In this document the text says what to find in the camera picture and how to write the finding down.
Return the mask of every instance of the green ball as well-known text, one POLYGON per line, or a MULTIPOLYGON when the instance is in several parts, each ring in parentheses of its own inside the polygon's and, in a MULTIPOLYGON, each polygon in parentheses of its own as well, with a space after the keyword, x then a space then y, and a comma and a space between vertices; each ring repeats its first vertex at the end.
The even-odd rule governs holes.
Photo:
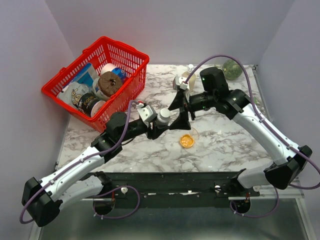
POLYGON ((242 69, 238 63, 229 59, 222 66, 224 77, 228 80, 236 80, 242 74, 242 69))

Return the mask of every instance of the white wall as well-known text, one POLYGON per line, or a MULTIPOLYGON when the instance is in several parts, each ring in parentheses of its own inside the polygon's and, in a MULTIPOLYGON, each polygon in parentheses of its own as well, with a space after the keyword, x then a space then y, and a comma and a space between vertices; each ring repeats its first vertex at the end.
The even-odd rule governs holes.
POLYGON ((26 240, 24 184, 54 170, 67 124, 41 87, 74 57, 43 0, 3 0, 0 12, 0 239, 26 240))
POLYGON ((294 2, 45 1, 75 57, 100 36, 108 36, 134 46, 158 64, 196 64, 217 53, 256 64, 294 2))
MULTIPOLYGON (((300 145, 313 149, 320 166, 320 1, 296 0, 258 66, 258 77, 274 124, 300 145)), ((310 166, 303 186, 320 181, 310 166)), ((306 205, 320 239, 320 189, 305 190, 306 205)))

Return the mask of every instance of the small white object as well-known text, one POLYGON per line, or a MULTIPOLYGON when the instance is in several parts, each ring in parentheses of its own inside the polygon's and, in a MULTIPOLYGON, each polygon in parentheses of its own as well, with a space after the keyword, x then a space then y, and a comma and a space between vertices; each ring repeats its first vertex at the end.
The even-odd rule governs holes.
POLYGON ((253 191, 259 192, 260 191, 260 186, 253 186, 253 191))
POLYGON ((293 148, 294 146, 292 144, 289 144, 289 146, 286 147, 286 149, 290 150, 290 148, 293 148))
POLYGON ((139 102, 139 104, 136 106, 137 109, 142 109, 145 105, 142 102, 139 102))
POLYGON ((170 121, 170 111, 167 108, 162 108, 156 116, 156 123, 159 125, 168 125, 170 121))
POLYGON ((192 72, 192 70, 193 70, 193 68, 194 68, 194 65, 193 64, 189 64, 188 65, 188 68, 189 68, 189 73, 191 73, 192 72))
POLYGON ((262 123, 264 120, 266 120, 265 117, 261 118, 261 119, 259 120, 259 123, 262 123))
POLYGON ((122 192, 123 194, 126 194, 126 193, 128 192, 128 188, 127 188, 127 187, 122 187, 122 188, 121 188, 121 192, 122 192))

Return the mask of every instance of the red basket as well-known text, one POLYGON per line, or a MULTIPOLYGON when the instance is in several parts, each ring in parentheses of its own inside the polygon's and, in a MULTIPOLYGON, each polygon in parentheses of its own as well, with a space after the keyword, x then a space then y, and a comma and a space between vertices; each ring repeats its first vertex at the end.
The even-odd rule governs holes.
POLYGON ((72 116, 102 133, 106 129, 106 122, 110 116, 114 112, 126 110, 129 101, 135 99, 145 88, 148 62, 148 55, 125 43, 102 36, 84 49, 82 55, 67 68, 62 68, 54 78, 42 87, 41 91, 65 108, 72 116), (112 63, 125 70, 128 77, 122 87, 111 96, 94 117, 83 114, 57 98, 58 93, 87 63, 93 65, 98 75, 104 65, 112 63))

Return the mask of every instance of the white marble table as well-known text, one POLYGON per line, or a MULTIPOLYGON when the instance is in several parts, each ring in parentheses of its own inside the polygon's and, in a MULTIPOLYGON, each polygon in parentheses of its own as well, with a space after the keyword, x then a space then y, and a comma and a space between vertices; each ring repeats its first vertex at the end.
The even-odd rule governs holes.
MULTIPOLYGON (((175 76, 187 70, 185 65, 148 65, 146 86, 137 98, 152 105, 156 111, 167 108, 176 92, 172 89, 175 76)), ((251 67, 246 68, 258 107, 263 104, 251 67)), ((203 91, 197 72, 193 94, 203 91)), ((248 93, 242 74, 236 81, 228 81, 231 89, 248 93)), ((145 135, 138 136, 123 147, 122 152, 95 171, 106 172, 211 172, 251 169, 271 161, 267 152, 241 126, 230 121, 215 109, 196 112, 197 118, 190 122, 199 132, 199 139, 189 149, 182 148, 179 139, 185 130, 166 131, 151 142, 145 135)), ((138 114, 133 110, 132 119, 138 114)), ((78 119, 71 117, 57 168, 61 168, 80 155, 99 133, 78 119)))

